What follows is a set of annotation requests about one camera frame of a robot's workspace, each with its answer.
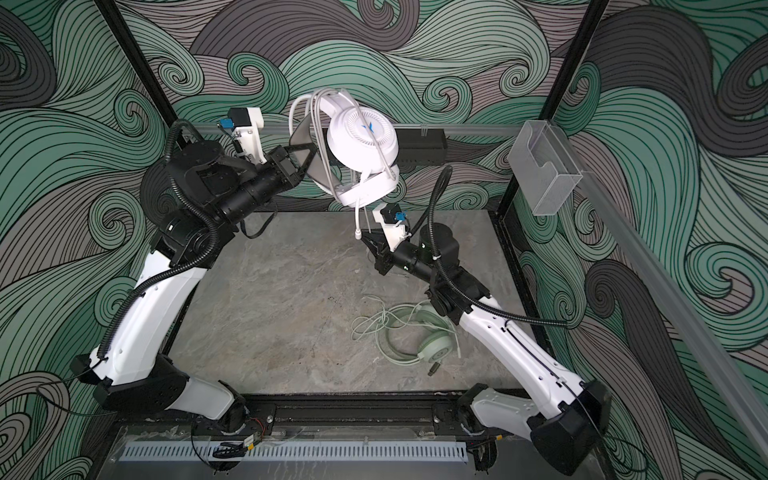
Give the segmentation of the white over-ear headphones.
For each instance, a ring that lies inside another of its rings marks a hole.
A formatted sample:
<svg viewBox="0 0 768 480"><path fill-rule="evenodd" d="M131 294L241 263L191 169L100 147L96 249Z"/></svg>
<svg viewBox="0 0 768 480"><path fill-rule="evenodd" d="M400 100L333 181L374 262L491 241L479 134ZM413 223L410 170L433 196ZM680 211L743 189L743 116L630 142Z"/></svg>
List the white over-ear headphones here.
<svg viewBox="0 0 768 480"><path fill-rule="evenodd" d="M393 192L399 182L399 151L393 124L361 106L346 90L322 88L291 104L288 131L312 119L317 155L308 177L344 207L362 209Z"/></svg>

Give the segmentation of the green over-ear headphones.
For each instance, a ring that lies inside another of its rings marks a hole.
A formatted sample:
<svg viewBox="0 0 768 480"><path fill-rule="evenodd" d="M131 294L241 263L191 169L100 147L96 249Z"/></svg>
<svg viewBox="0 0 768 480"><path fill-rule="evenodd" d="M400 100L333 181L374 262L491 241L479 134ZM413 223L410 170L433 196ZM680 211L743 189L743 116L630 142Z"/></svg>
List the green over-ear headphones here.
<svg viewBox="0 0 768 480"><path fill-rule="evenodd" d="M411 366L418 363L441 363L442 360L456 351L460 353L458 334L453 323L437 313L428 303L399 304L386 313L386 346L391 353L387 359L398 366ZM427 331L414 354L397 350L389 338L390 330L407 327L420 327Z"/></svg>

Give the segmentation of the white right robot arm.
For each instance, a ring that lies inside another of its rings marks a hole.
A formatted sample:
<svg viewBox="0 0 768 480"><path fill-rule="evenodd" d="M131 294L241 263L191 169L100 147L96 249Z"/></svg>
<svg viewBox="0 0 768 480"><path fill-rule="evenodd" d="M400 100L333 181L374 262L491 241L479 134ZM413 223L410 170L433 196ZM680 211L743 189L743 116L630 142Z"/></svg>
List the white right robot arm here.
<svg viewBox="0 0 768 480"><path fill-rule="evenodd" d="M404 240L391 248L380 231L365 232L361 240L380 274L397 268L427 282L434 309L484 345L526 391L525 397L515 397L476 385L463 398L470 426L527 439L555 470L574 474L607 431L612 406L608 388L598 380L583 380L514 320L501 316L490 290L460 265L453 237L437 243L444 267L437 266L426 242Z"/></svg>

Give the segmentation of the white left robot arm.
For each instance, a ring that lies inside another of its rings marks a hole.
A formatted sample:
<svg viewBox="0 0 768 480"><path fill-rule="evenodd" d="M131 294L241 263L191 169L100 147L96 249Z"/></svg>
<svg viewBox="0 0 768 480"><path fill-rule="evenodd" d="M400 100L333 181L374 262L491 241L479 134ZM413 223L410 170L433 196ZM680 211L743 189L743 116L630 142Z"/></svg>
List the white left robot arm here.
<svg viewBox="0 0 768 480"><path fill-rule="evenodd" d="M99 346L71 363L80 381L94 386L104 410L177 410L224 432L238 432L246 422L248 407L236 390L188 375L162 351L166 334L245 218L297 186L317 152L306 120L291 131L287 146L272 149L262 163L248 159L246 140L236 138L237 153L229 156L191 122L172 124L163 167L181 206L160 223L139 281Z"/></svg>

